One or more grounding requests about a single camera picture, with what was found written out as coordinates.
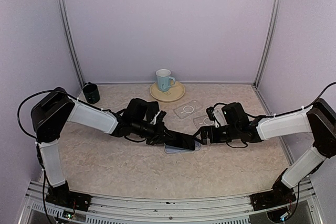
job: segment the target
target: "wire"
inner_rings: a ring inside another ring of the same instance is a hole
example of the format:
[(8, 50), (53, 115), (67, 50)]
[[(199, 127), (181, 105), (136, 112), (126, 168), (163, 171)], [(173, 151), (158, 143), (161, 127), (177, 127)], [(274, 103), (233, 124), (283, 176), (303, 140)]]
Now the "wire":
[[(312, 106), (315, 102), (317, 102), (317, 100), (319, 100), (321, 98), (321, 96), (325, 93), (325, 91), (330, 88), (331, 86), (333, 85), (336, 85), (336, 81), (335, 82), (332, 82), (330, 84), (328, 84), (323, 90), (322, 92), (315, 98), (315, 100), (313, 100), (311, 103), (309, 103), (307, 106), (303, 107), (304, 109), (307, 109), (309, 108), (310, 106)], [(227, 104), (226, 103), (222, 103), (222, 102), (218, 102), (214, 105), (214, 108), (218, 105), (224, 105), (226, 106)], [(259, 115), (259, 116), (255, 116), (255, 115), (250, 115), (246, 112), (244, 112), (247, 116), (251, 117), (251, 118), (274, 118), (274, 117), (278, 117), (278, 116), (282, 116), (282, 115), (287, 115), (287, 114), (290, 114), (290, 113), (295, 113), (295, 112), (298, 112), (298, 111), (301, 111), (302, 109), (296, 109), (296, 110), (291, 110), (291, 111), (287, 111), (287, 112), (284, 112), (284, 113), (281, 113), (281, 114), (276, 114), (276, 115)]]
[(75, 210), (75, 208), (76, 208), (76, 200), (73, 203), (74, 203), (74, 208), (73, 208), (74, 213), (73, 213), (73, 215), (75, 215), (75, 213), (76, 213), (76, 210)]
[(126, 110), (126, 109), (119, 110), (119, 111), (117, 112), (117, 114), (118, 114), (118, 115), (121, 115), (125, 110)]
[(143, 139), (143, 140), (133, 140), (133, 139), (130, 139), (128, 138), (128, 136), (124, 136), (125, 139), (127, 139), (128, 141), (131, 141), (133, 143), (142, 143), (142, 142), (145, 142), (147, 140), (147, 138)]
[(58, 221), (58, 212), (56, 214), (56, 218), (54, 217), (54, 221), (56, 222), (56, 224), (59, 224), (59, 221)]
[(290, 210), (292, 208), (292, 201), (289, 200), (289, 210), (287, 213), (290, 213), (290, 215), (288, 215), (288, 218), (287, 219), (280, 219), (279, 221), (272, 221), (270, 220), (269, 218), (269, 221), (273, 222), (273, 223), (285, 223), (287, 220), (289, 220), (290, 218), (293, 217), (293, 215), (295, 214), (295, 211), (296, 209), (298, 208), (298, 204), (299, 204), (299, 197), (300, 197), (300, 183), (301, 181), (298, 183), (298, 197), (297, 197), (297, 200), (296, 200), (296, 204), (295, 204), (295, 207), (294, 207), (294, 210), (292, 213), (290, 213)]
[(245, 144), (245, 146), (236, 146), (236, 147), (233, 147), (233, 146), (229, 145), (228, 143), (226, 143), (226, 145), (229, 146), (230, 148), (240, 148), (240, 149), (248, 147), (247, 143), (244, 143), (244, 142), (242, 142), (242, 143)]
[[(31, 135), (30, 133), (28, 133), (28, 132), (23, 128), (23, 126), (22, 126), (22, 124), (21, 124), (21, 121), (20, 121), (20, 110), (21, 110), (21, 107), (23, 106), (23, 104), (25, 104), (28, 100), (30, 100), (31, 98), (34, 98), (34, 97), (36, 97), (36, 96), (38, 96), (38, 95), (40, 95), (40, 94), (45, 94), (45, 93), (59, 93), (59, 94), (65, 94), (65, 95), (67, 95), (68, 97), (70, 97), (70, 98), (72, 98), (72, 99), (74, 99), (74, 100), (76, 100), (76, 101), (78, 101), (78, 102), (80, 102), (80, 103), (85, 104), (86, 106), (89, 106), (89, 107), (94, 108), (94, 109), (96, 109), (96, 110), (101, 110), (100, 108), (98, 108), (98, 107), (96, 107), (96, 106), (93, 106), (93, 105), (91, 105), (91, 104), (89, 104), (89, 103), (86, 103), (86, 102), (84, 102), (84, 101), (81, 101), (81, 100), (77, 99), (76, 97), (72, 96), (71, 94), (68, 94), (67, 92), (63, 92), (63, 91), (59, 91), (59, 90), (45, 90), (45, 91), (41, 91), (41, 92), (37, 92), (37, 93), (35, 93), (35, 94), (32, 94), (31, 96), (27, 97), (25, 100), (23, 100), (23, 101), (20, 103), (20, 105), (19, 105), (19, 107), (18, 107), (18, 109), (17, 109), (17, 115), (16, 115), (16, 116), (17, 116), (17, 122), (18, 122), (18, 124), (19, 124), (20, 129), (21, 129), (27, 136), (30, 136), (30, 137), (32, 137), (32, 138), (34, 138), (34, 139), (36, 139), (36, 140), (37, 140), (37, 138), (36, 138), (35, 136)], [(116, 113), (114, 113), (114, 112), (112, 112), (110, 109), (103, 110), (103, 111), (108, 111), (108, 112), (110, 112), (112, 115), (114, 115), (114, 116), (117, 118), (117, 120), (121, 120), (121, 116), (118, 115), (118, 114), (116, 114)]]
[(53, 224), (52, 221), (49, 218), (48, 212), (47, 212), (47, 208), (46, 208), (46, 200), (45, 200), (45, 196), (44, 196), (44, 188), (46, 186), (46, 180), (47, 180), (47, 175), (46, 175), (46, 170), (43, 169), (43, 173), (44, 173), (44, 179), (43, 179), (43, 187), (42, 187), (42, 200), (43, 200), (43, 207), (44, 207), (44, 212), (46, 214), (46, 217), (49, 221), (50, 224)]
[[(226, 105), (228, 105), (228, 104), (227, 104), (227, 103), (222, 103), (222, 102), (217, 102), (217, 103), (213, 106), (213, 108), (215, 109), (218, 105), (226, 106)], [(246, 113), (245, 111), (244, 111), (244, 113), (245, 113), (245, 115), (249, 116), (250, 118), (257, 118), (257, 117), (258, 117), (258, 116), (255, 116), (255, 115), (250, 115), (250, 114)]]
[(294, 210), (293, 210), (293, 212), (290, 214), (290, 216), (289, 216), (287, 219), (285, 219), (285, 221), (287, 221), (287, 220), (289, 220), (290, 218), (292, 218), (293, 215), (295, 214), (296, 209), (298, 208), (298, 205), (299, 205), (299, 197), (300, 197), (300, 183), (301, 183), (301, 181), (298, 183), (298, 198), (296, 199), (296, 204), (295, 204)]
[(310, 106), (312, 106), (317, 100), (320, 99), (320, 97), (324, 94), (324, 92), (325, 92), (328, 88), (330, 88), (331, 86), (333, 86), (333, 85), (335, 85), (335, 84), (336, 84), (336, 81), (334, 81), (334, 82), (328, 84), (328, 85), (322, 90), (322, 92), (316, 97), (316, 99), (315, 99), (314, 101), (312, 101), (308, 106), (305, 107), (305, 109), (308, 108), (308, 107), (310, 107)]

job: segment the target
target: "purple backdrop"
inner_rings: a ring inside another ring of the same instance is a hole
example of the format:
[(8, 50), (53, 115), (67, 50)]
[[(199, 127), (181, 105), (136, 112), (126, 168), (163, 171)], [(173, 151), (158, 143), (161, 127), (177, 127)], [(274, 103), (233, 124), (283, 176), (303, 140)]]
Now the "purple backdrop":
[[(336, 81), (336, 0), (282, 0), (261, 93), (273, 112), (309, 104)], [(336, 110), (336, 87), (323, 98)], [(286, 137), (295, 159), (311, 144), (309, 134)], [(327, 223), (335, 223), (336, 158), (312, 176)]]
[(88, 81), (254, 81), (273, 0), (66, 0)]
[[(18, 127), (17, 107), (27, 96), (56, 86), (77, 94), (79, 84), (57, 0), (0, 3), (0, 222), (14, 223), (29, 181), (37, 179), (41, 172), (34, 140)], [(22, 109), (23, 125), (30, 132), (30, 109), (36, 101)]]

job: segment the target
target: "beige speckled surface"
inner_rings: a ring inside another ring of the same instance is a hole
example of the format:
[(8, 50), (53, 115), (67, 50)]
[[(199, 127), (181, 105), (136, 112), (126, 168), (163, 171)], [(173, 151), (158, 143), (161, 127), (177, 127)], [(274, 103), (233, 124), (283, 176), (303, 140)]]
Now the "beige speckled surface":
[[(241, 102), (246, 112), (264, 111), (248, 85), (186, 84), (185, 96), (162, 103), (168, 129), (193, 134), (193, 118), (216, 102)], [(98, 107), (118, 111), (132, 98), (153, 101), (150, 84), (100, 86)], [(173, 112), (197, 100), (203, 108), (185, 119)], [(235, 141), (232, 145), (241, 145)], [(163, 146), (149, 146), (115, 138), (98, 130), (67, 123), (62, 131), (60, 158), (70, 189), (88, 193), (141, 198), (203, 198), (269, 189), (287, 167), (277, 138), (232, 149), (225, 144), (202, 146), (183, 154), (165, 154)]]

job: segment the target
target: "black cup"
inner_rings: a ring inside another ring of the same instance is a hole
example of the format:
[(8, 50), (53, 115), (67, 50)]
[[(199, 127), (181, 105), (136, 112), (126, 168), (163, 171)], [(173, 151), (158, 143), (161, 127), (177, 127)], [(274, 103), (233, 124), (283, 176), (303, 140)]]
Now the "black cup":
[(98, 86), (96, 84), (89, 82), (83, 88), (83, 93), (84, 93), (86, 101), (90, 104), (95, 104), (96, 102), (99, 102), (100, 100)]

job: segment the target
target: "black cable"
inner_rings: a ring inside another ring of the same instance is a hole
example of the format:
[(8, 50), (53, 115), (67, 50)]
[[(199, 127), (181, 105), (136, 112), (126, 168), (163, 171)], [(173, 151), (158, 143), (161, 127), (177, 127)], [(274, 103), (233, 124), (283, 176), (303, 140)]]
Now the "black cable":
[[(81, 101), (81, 100), (79, 100), (79, 99), (77, 100), (76, 97), (74, 97), (74, 96), (71, 95), (71, 94), (68, 94), (67, 92), (63, 92), (63, 91), (59, 91), (59, 90), (45, 90), (45, 91), (41, 91), (41, 92), (37, 92), (37, 93), (35, 93), (35, 94), (32, 94), (31, 96), (27, 97), (25, 100), (23, 100), (23, 101), (20, 103), (20, 105), (19, 105), (19, 107), (18, 107), (18, 109), (17, 109), (17, 115), (16, 115), (16, 116), (17, 116), (17, 122), (18, 122), (18, 124), (19, 124), (19, 126), (20, 126), (20, 129), (21, 129), (27, 136), (30, 136), (30, 137), (32, 137), (32, 138), (34, 138), (34, 139), (36, 139), (36, 137), (33, 136), (33, 135), (31, 135), (30, 133), (28, 133), (28, 132), (23, 128), (23, 126), (22, 126), (22, 124), (21, 124), (21, 121), (20, 121), (20, 110), (21, 110), (21, 107), (23, 106), (23, 104), (25, 104), (28, 100), (30, 100), (31, 98), (36, 97), (36, 96), (38, 96), (38, 95), (40, 95), (40, 94), (45, 94), (45, 93), (59, 93), (59, 94), (65, 94), (65, 95), (67, 95), (68, 97), (70, 97), (70, 98), (72, 98), (72, 99), (74, 99), (74, 100), (76, 100), (76, 101), (78, 101), (78, 102), (80, 102), (80, 103), (85, 104), (86, 106), (89, 106), (89, 107), (94, 108), (94, 109), (96, 109), (96, 110), (101, 110), (100, 108), (98, 108), (98, 107), (96, 107), (96, 106), (93, 106), (93, 105), (91, 105), (91, 104), (89, 104), (89, 103), (86, 103), (86, 102)], [(118, 114), (116, 114), (116, 113), (114, 113), (114, 112), (112, 112), (110, 109), (103, 110), (103, 111), (108, 111), (108, 112), (110, 112), (112, 115), (114, 115), (114, 116), (117, 118), (118, 121), (121, 120), (121, 116), (118, 115)]]
[(233, 149), (235, 149), (235, 148), (243, 149), (243, 148), (248, 147), (247, 143), (244, 143), (244, 142), (242, 142), (242, 143), (245, 144), (245, 146), (236, 146), (236, 147), (233, 147), (233, 146), (229, 145), (229, 143), (226, 143), (226, 145), (229, 146), (230, 148), (233, 148)]
[(118, 115), (121, 115), (122, 113), (124, 113), (125, 110), (126, 110), (126, 109), (119, 110), (119, 111), (117, 112), (117, 114), (118, 114)]
[(227, 103), (217, 102), (217, 103), (214, 105), (214, 108), (216, 108), (218, 105), (224, 105), (224, 106), (226, 106)]
[(285, 219), (285, 221), (287, 221), (287, 220), (289, 220), (290, 218), (292, 218), (293, 215), (295, 214), (296, 209), (298, 208), (299, 197), (300, 197), (300, 183), (301, 183), (301, 181), (298, 183), (298, 198), (296, 199), (296, 204), (295, 204), (294, 210), (293, 210), (293, 212), (290, 214), (290, 216), (289, 216), (287, 219)]
[(306, 108), (308, 108), (308, 107), (310, 107), (310, 106), (312, 106), (323, 94), (324, 94), (324, 92), (328, 89), (328, 88), (330, 88), (331, 86), (333, 86), (333, 85), (335, 85), (336, 84), (336, 81), (335, 82), (332, 82), (332, 83), (330, 83), (330, 84), (328, 84), (323, 90), (322, 90), (322, 92), (316, 97), (316, 99), (314, 100), (314, 101), (312, 101), (308, 106), (306, 106), (305, 107), (305, 109)]
[(46, 170), (43, 169), (43, 174), (44, 174), (44, 179), (43, 179), (43, 187), (42, 187), (42, 200), (43, 200), (43, 207), (44, 207), (44, 212), (46, 214), (46, 217), (49, 221), (50, 224), (54, 224), (52, 223), (52, 221), (49, 219), (49, 215), (47, 212), (47, 208), (46, 208), (46, 200), (45, 200), (45, 196), (44, 196), (44, 188), (46, 186), (46, 180), (47, 180), (47, 175), (46, 175)]
[(128, 141), (133, 142), (133, 143), (142, 143), (142, 142), (145, 142), (145, 141), (146, 141), (146, 138), (143, 139), (143, 140), (139, 140), (139, 141), (130, 139), (130, 138), (128, 138), (128, 136), (124, 136), (124, 138), (127, 139)]
[(272, 220), (269, 219), (271, 222), (276, 223), (276, 224), (278, 224), (278, 223), (285, 223), (285, 221), (287, 221), (287, 220), (289, 220), (290, 218), (293, 217), (293, 215), (294, 215), (295, 212), (296, 212), (296, 209), (298, 208), (298, 204), (299, 204), (299, 197), (300, 197), (300, 183), (301, 183), (301, 181), (298, 183), (298, 197), (297, 197), (297, 199), (296, 199), (296, 204), (295, 204), (295, 207), (294, 207), (293, 212), (292, 212), (290, 215), (288, 215), (288, 218), (287, 218), (287, 219), (285, 218), (284, 220), (279, 220), (279, 221), (272, 221)]
[[(336, 85), (336, 81), (335, 82), (332, 82), (330, 84), (328, 84), (323, 90), (322, 92), (315, 98), (314, 101), (312, 101), (309, 105), (303, 107), (304, 109), (307, 109), (309, 108), (310, 106), (312, 106), (323, 94), (324, 92), (330, 88), (331, 86), (333, 85)], [(214, 105), (214, 108), (218, 105), (224, 105), (226, 106), (227, 104), (226, 103), (221, 103), (221, 102), (218, 102)], [(287, 114), (290, 114), (290, 113), (295, 113), (295, 112), (298, 112), (298, 111), (301, 111), (302, 109), (296, 109), (296, 110), (291, 110), (291, 111), (287, 111), (287, 112), (284, 112), (284, 113), (281, 113), (281, 114), (276, 114), (276, 115), (259, 115), (259, 116), (255, 116), (255, 115), (250, 115), (246, 112), (244, 112), (247, 116), (251, 117), (251, 118), (259, 118), (259, 117), (262, 117), (262, 118), (274, 118), (274, 117), (278, 117), (278, 116), (282, 116), (282, 115), (287, 115)]]

